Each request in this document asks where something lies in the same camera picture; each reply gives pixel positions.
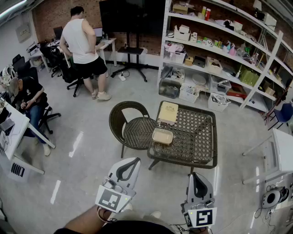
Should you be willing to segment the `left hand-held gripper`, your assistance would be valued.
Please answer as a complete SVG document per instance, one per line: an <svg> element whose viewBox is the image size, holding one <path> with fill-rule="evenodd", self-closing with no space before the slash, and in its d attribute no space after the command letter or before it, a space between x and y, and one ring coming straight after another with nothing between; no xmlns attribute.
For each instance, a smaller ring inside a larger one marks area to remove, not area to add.
<svg viewBox="0 0 293 234"><path fill-rule="evenodd" d="M98 188L95 204L119 213L136 195L134 190L141 159L127 158L115 163Z"/></svg>

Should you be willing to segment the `white basket of parts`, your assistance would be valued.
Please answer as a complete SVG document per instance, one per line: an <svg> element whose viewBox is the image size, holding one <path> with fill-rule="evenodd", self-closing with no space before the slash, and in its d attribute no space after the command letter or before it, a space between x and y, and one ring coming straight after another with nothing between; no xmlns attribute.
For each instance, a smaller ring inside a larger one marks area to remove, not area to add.
<svg viewBox="0 0 293 234"><path fill-rule="evenodd" d="M195 86L189 85L187 83L182 83L179 91L179 99L195 103L196 99L199 96L199 89Z"/></svg>

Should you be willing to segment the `grey electrical wall panel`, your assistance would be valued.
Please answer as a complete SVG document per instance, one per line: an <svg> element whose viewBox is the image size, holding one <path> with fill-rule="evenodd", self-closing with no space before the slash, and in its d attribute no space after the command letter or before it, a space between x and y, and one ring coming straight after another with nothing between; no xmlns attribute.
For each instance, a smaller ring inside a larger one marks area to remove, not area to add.
<svg viewBox="0 0 293 234"><path fill-rule="evenodd" d="M16 35L19 43L26 41L31 36L29 23L26 22L16 29Z"/></svg>

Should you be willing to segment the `person's left forearm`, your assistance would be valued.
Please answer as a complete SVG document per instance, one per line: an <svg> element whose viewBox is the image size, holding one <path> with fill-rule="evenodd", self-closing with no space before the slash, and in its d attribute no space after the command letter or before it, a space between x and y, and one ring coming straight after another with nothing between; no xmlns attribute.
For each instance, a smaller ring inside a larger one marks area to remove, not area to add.
<svg viewBox="0 0 293 234"><path fill-rule="evenodd" d="M97 205L88 209L78 217L71 220L65 225L63 230L66 233L80 233L80 234L96 234L104 226L105 222L99 219L97 214ZM105 213L105 217L109 218L110 211Z"/></svg>

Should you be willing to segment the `white side table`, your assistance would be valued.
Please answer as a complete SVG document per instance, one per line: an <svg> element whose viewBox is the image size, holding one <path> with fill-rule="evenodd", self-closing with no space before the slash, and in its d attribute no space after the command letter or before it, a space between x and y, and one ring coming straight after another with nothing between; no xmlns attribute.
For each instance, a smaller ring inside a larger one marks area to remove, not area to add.
<svg viewBox="0 0 293 234"><path fill-rule="evenodd" d="M251 182L270 182L274 179L293 173L293 136L276 128L272 130L270 136L249 150L242 153L248 155L256 148L261 147L265 159L264 171L242 181L243 184Z"/></svg>

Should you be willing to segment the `white round device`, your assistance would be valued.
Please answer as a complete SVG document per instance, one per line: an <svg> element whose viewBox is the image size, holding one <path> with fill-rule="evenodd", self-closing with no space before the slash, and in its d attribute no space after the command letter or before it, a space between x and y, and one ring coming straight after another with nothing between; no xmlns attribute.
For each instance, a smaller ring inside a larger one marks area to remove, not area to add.
<svg viewBox="0 0 293 234"><path fill-rule="evenodd" d="M289 196L286 187L274 187L264 194L261 207L263 209L272 208L285 201Z"/></svg>

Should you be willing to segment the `flat kraft paper box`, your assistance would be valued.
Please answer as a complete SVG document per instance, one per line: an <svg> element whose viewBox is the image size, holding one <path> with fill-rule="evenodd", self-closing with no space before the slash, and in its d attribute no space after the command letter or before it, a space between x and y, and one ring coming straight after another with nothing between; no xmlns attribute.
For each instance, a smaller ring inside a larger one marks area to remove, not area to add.
<svg viewBox="0 0 293 234"><path fill-rule="evenodd" d="M176 123L178 108L179 108L179 105L176 103L163 101L161 103L157 121L163 122L169 125L174 125Z"/></svg>

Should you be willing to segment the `beige plastic container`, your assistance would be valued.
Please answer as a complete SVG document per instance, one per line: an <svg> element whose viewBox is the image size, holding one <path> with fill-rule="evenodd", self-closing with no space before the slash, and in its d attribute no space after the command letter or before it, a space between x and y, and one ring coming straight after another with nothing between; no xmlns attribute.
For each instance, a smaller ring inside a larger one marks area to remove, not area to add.
<svg viewBox="0 0 293 234"><path fill-rule="evenodd" d="M169 130L155 128L152 134L154 142L164 145L170 145L173 141L173 133Z"/></svg>

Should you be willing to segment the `round beige turntable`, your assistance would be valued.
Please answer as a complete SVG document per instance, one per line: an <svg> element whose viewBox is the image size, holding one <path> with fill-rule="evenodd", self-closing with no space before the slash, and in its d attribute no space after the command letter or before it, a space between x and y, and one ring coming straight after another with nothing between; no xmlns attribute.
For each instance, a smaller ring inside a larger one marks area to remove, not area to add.
<svg viewBox="0 0 293 234"><path fill-rule="evenodd" d="M193 74L192 80L196 85L205 86L207 84L205 76L201 74Z"/></svg>

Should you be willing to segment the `person's beige trousers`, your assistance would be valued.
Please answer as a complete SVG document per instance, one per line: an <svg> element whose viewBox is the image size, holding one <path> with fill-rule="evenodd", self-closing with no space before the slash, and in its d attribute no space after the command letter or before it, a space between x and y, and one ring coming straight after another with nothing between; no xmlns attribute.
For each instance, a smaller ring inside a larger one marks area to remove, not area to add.
<svg viewBox="0 0 293 234"><path fill-rule="evenodd" d="M151 216L151 214L139 214L138 212L130 210L123 211L118 214L111 214L110 218L115 218L118 221L146 221L169 227L169 224L163 221L161 218L155 218Z"/></svg>

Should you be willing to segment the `white slotted basket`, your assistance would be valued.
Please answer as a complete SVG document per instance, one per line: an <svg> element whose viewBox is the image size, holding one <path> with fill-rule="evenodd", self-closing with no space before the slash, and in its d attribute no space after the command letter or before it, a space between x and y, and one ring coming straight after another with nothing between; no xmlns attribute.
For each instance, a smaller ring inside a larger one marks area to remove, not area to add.
<svg viewBox="0 0 293 234"><path fill-rule="evenodd" d="M172 63L182 64L185 60L185 56L186 56L186 53L174 52L174 53L170 53L169 57Z"/></svg>

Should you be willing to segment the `person's black shirt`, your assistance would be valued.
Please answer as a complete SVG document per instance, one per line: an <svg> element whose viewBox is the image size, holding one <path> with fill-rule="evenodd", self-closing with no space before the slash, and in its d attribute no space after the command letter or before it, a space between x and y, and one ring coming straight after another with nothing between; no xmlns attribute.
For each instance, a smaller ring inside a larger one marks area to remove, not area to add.
<svg viewBox="0 0 293 234"><path fill-rule="evenodd" d="M175 234L171 229L148 221L122 220L104 225L101 221L78 222L74 220L54 234Z"/></svg>

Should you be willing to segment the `clear lidded storage bin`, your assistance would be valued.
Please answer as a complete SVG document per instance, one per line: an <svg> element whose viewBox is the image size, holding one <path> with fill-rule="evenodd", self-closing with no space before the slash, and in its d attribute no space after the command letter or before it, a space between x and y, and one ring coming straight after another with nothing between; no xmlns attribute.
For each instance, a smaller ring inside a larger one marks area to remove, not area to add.
<svg viewBox="0 0 293 234"><path fill-rule="evenodd" d="M209 91L225 95L232 88L229 80L209 74Z"/></svg>

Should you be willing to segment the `dark wicker chair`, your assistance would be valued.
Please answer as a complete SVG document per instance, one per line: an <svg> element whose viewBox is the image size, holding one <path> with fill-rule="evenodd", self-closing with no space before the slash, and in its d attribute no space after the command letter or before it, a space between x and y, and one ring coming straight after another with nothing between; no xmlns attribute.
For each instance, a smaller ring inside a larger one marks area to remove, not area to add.
<svg viewBox="0 0 293 234"><path fill-rule="evenodd" d="M135 109L141 113L127 121L123 110ZM136 101L123 101L113 107L109 115L109 127L115 138L122 144L121 158L124 156L124 148L146 150L152 139L155 128L155 120L150 118L147 109Z"/></svg>

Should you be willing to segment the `white shelving unit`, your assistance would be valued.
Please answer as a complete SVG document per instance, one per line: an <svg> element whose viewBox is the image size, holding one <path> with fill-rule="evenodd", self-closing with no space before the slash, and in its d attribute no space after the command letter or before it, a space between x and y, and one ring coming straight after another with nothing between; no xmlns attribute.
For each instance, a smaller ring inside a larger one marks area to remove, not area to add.
<svg viewBox="0 0 293 234"><path fill-rule="evenodd" d="M189 46L193 46L193 47L196 47L196 48L200 48L200 49L204 49L206 51L213 52L215 54L218 54L218 55L224 56L226 58L232 59L234 61L237 61L238 63L240 63L240 64L242 64L242 65L244 65L246 67L249 67L249 68L253 69L254 71L258 72L260 74L260 77L259 77L259 79L257 80L257 82L256 82L256 84L254 86L249 86L247 84L244 85L246 88L251 89L251 91L248 94L247 98L240 102L241 103L241 106L240 106L241 108L244 108L245 106L247 106L249 99L252 98L253 95L255 93L257 93L257 92L260 95L266 96L267 98L270 98L271 100L275 101L276 99L273 96L258 90L258 85L262 82L262 80L265 77L269 78L274 83L276 83L281 88L283 88L284 92L288 91L288 89L293 84L293 79L292 79L290 84L288 86L285 86L281 81L279 81L277 79L277 77L275 75L268 73L269 66L275 60L283 68L285 68L285 70L293 78L293 72L291 71L291 69L283 61L281 61L277 57L277 51L278 51L280 45L283 45L289 52L293 53L293 49L290 46L288 46L285 41L283 41L283 39L282 39L282 37L283 37L282 31L279 31L279 33L275 33L267 25L265 25L261 21L257 20L255 17L251 16L247 12L245 12L245 11L243 11L243 10L241 10L241 9L231 5L231 4L228 4L228 3L226 3L226 2L224 2L222 0L211 0L211 2L213 4L219 5L222 8L227 8L230 11L235 11L235 13L247 18L248 20L250 20L254 24L258 25L260 28L262 28L262 31L261 31L261 34L260 34L260 40L263 40L264 45L261 45L258 42L254 42L254 41L248 39L246 36L243 36L243 35L235 32L235 31L232 31L232 30L228 29L228 28L222 27L222 26L220 26L220 25L218 25L218 24L216 24L216 23L214 23L212 21L206 21L206 20L203 20L201 18L193 17L193 16L189 16L189 15L171 13L170 9L171 9L172 0L165 0L165 10L164 10L164 20L163 20L163 35L162 35L162 43L161 43L161 52L160 52L160 60L159 60L159 67L158 67L157 82L159 83L160 80L161 80L161 73L162 73L162 70L163 70L163 64L164 63L173 64L173 62L170 59L167 59L167 60L164 59L164 53L165 53L164 45L165 45L165 42L166 41L171 41L171 42L186 44L186 45L189 45ZM198 23L201 23L201 24L211 26L213 28L220 29L220 30L222 30L224 32L227 32L227 33L233 35L233 36L236 36L236 37L246 41L247 43L253 45L257 49L261 50L264 54L266 54L266 56L268 57L267 58L267 64L265 65L264 69L261 70L257 66L245 61L240 56L230 55L229 53L223 51L223 49L217 48L215 45L210 46L210 45L207 45L207 44L204 45L202 43L196 43L196 42L193 42L193 41L190 41L190 40L185 41L185 40L181 40L181 39L167 37L168 22L169 22L170 17L177 17L177 18L181 18L181 19L195 21L195 22L198 22Z"/></svg>

